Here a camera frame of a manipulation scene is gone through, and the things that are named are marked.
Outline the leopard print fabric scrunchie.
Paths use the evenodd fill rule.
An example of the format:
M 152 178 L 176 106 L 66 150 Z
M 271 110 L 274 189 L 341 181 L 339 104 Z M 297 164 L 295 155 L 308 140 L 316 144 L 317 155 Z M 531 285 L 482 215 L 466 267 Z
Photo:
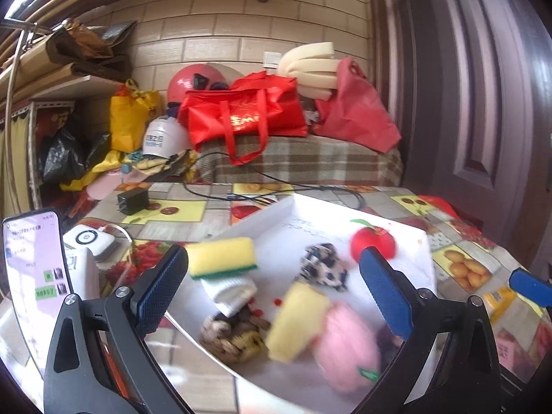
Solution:
M 322 285 L 339 293 L 347 290 L 348 269 L 331 243 L 311 245 L 300 259 L 300 270 L 295 281 Z

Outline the cream foam roll stack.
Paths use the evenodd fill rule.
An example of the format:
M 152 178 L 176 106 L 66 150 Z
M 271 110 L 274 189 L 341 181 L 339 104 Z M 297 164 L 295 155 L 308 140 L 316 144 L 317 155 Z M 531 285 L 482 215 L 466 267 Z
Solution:
M 276 74 L 295 79 L 300 96 L 328 101 L 337 88 L 339 59 L 334 53 L 332 42 L 296 47 L 281 57 Z

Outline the white cardboard box lid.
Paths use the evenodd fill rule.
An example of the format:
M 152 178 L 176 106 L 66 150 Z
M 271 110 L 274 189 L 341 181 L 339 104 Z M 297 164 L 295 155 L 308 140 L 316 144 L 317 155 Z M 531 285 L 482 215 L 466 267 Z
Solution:
M 213 241 L 233 237 L 249 237 L 255 245 L 257 269 L 250 272 L 257 286 L 251 310 L 261 310 L 261 317 L 274 324 L 299 273 L 299 261 L 308 246 L 331 243 L 339 258 L 352 263 L 350 238 L 362 226 L 353 220 L 362 219 L 388 230 L 397 241 L 397 255 L 390 265 L 401 271 L 416 288 L 435 290 L 435 274 L 430 257 L 430 244 L 424 231 L 393 220 L 376 217 L 351 208 L 334 205 L 304 195 L 293 195 L 239 221 Z M 308 296 L 321 296 L 323 302 L 349 304 L 372 327 L 384 325 L 384 318 L 368 291 L 358 269 L 346 279 L 347 289 L 338 292 L 320 285 L 304 283 Z M 215 314 L 201 283 L 186 276 L 167 311 L 177 329 L 216 361 L 199 345 L 200 327 L 207 316 Z M 349 413 L 364 398 L 360 392 L 340 395 L 330 388 L 312 357 L 301 357 L 284 364 L 272 361 L 267 352 L 246 364 L 219 363 L 240 381 L 252 383 L 261 390 L 286 402 L 319 413 Z

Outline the brown braided rope ball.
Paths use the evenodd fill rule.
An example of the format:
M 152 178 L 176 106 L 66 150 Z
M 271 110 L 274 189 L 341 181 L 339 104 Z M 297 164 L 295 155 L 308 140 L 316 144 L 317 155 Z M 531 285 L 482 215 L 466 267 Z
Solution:
M 242 364 L 263 351 L 263 335 L 270 328 L 269 321 L 255 315 L 245 305 L 233 316 L 219 312 L 205 319 L 199 332 L 199 344 L 223 364 Z

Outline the plaid blanket covered bench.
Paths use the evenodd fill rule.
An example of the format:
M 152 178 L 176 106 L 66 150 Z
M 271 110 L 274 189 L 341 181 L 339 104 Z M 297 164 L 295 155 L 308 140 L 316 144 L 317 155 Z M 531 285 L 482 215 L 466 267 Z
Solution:
M 249 166 L 234 166 L 222 139 L 203 144 L 193 167 L 205 183 L 290 183 L 398 186 L 403 163 L 398 149 L 387 153 L 326 137 L 271 137 Z

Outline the white round charger device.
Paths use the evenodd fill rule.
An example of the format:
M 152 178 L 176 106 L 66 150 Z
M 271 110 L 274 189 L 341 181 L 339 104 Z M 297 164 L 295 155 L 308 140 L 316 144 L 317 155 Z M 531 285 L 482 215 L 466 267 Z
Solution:
M 116 247 L 114 236 L 85 224 L 78 224 L 63 234 L 63 243 L 70 249 L 89 249 L 98 263 L 105 261 Z

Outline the smartphone with chat screen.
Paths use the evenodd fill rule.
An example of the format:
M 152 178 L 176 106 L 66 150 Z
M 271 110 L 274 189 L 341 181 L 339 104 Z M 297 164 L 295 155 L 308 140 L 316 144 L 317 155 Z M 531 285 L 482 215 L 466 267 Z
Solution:
M 6 218 L 2 234 L 16 319 L 38 371 L 44 373 L 59 310 L 72 292 L 58 212 L 42 208 Z

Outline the black power adapter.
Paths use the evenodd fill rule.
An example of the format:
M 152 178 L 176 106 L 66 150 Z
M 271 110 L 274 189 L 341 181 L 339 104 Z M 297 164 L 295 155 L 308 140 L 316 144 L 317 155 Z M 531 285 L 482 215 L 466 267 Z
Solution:
M 118 211 L 127 216 L 134 215 L 149 207 L 150 198 L 148 190 L 144 188 L 134 188 L 129 191 L 123 191 L 117 195 Z

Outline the red plush apple toy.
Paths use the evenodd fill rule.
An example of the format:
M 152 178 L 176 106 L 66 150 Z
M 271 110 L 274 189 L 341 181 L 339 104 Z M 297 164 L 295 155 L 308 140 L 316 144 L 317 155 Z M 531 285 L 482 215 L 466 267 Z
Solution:
M 388 230 L 372 225 L 367 220 L 356 219 L 353 220 L 353 223 L 362 225 L 362 228 L 350 240 L 350 254 L 357 263 L 363 250 L 370 247 L 377 249 L 381 256 L 387 260 L 395 257 L 397 243 Z

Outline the yellow green scrub sponge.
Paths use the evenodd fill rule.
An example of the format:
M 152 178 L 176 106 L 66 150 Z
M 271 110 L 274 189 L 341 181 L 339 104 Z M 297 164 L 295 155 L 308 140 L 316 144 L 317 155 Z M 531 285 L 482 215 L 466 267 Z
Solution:
M 222 278 L 257 268 L 255 245 L 248 237 L 193 243 L 184 249 L 193 279 Z

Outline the yellow tissue pack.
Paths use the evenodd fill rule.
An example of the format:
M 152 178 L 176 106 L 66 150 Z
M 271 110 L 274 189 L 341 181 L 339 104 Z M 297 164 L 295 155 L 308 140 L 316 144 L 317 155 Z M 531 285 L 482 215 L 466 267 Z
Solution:
M 511 307 L 511 304 L 515 300 L 519 300 L 529 306 L 539 318 L 544 317 L 544 310 L 541 307 L 507 286 L 502 286 L 494 292 L 483 294 L 482 299 L 491 323 L 496 323 L 509 310 L 509 307 Z

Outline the pink fluffy plush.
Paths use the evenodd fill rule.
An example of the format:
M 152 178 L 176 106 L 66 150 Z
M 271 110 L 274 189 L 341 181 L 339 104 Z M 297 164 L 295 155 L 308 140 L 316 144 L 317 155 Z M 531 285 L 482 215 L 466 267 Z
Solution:
M 381 356 L 372 328 L 352 307 L 336 303 L 313 341 L 313 357 L 328 384 L 339 393 L 371 388 L 381 376 Z

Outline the yellow shopping bag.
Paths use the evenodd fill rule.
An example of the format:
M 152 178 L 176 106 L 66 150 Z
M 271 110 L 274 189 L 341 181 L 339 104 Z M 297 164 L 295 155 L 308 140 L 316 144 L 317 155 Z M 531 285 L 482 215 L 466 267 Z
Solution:
M 150 122 L 161 115 L 158 90 L 143 91 L 134 79 L 120 85 L 109 102 L 109 130 L 112 150 L 132 153 L 142 147 Z

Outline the large yellow sponge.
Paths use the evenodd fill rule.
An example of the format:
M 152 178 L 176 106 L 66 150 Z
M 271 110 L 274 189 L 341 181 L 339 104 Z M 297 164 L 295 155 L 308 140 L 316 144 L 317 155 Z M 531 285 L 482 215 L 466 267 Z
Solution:
M 271 361 L 294 361 L 323 331 L 330 299 L 312 286 L 295 282 L 285 294 L 266 339 Z

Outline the dark red cloth bag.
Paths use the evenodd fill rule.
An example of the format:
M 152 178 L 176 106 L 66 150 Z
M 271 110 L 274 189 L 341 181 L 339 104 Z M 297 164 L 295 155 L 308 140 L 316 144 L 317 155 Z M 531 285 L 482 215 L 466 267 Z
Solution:
M 315 100 L 313 133 L 359 144 L 380 153 L 398 145 L 401 134 L 377 90 L 351 57 L 339 61 L 337 88 L 328 101 Z

